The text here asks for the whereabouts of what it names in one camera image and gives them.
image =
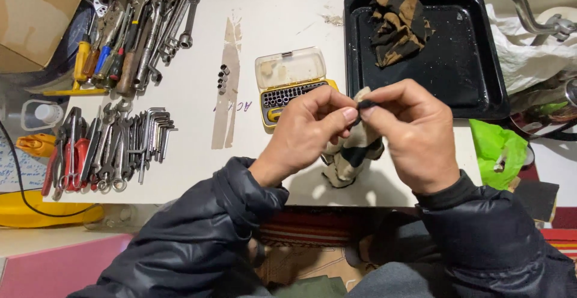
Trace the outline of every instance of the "jacket sleeve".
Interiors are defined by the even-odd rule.
[[[77,297],[206,297],[246,250],[251,231],[285,205],[284,188],[263,188],[232,158],[157,212]]]
[[[574,264],[545,242],[509,191],[453,186],[417,195],[421,217],[461,297],[575,297]]]

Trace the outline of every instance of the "white plastic bag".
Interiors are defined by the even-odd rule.
[[[563,69],[577,69],[577,34],[563,43],[550,37],[542,46],[531,47],[536,35],[527,32],[517,16],[498,18],[492,4],[487,4],[487,14],[509,95],[545,81]],[[548,19],[539,17],[537,22]]]

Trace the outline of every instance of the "green plastic bag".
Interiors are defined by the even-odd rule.
[[[469,121],[483,184],[497,190],[506,190],[523,167],[527,156],[527,141],[498,125],[479,120]],[[505,157],[505,169],[498,173],[494,166],[501,155]]]

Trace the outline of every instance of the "man's right hand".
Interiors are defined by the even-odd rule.
[[[399,178],[415,193],[435,193],[460,177],[451,109],[412,79],[363,96],[379,103],[362,119],[388,139]]]

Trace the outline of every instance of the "brown and black rag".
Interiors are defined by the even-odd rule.
[[[386,67],[408,55],[421,51],[435,33],[423,17],[419,0],[372,0],[372,20],[378,22],[371,36],[371,46],[377,56],[376,65]]]
[[[358,109],[370,108],[376,103],[364,100],[362,97],[371,92],[369,87],[358,91],[354,100]],[[321,159],[327,165],[322,175],[327,177],[335,188],[344,188],[355,182],[359,173],[365,167],[365,158],[378,160],[384,151],[383,137],[371,126],[365,124],[359,116],[352,124],[350,136],[340,138],[338,144],[328,143],[322,152]]]

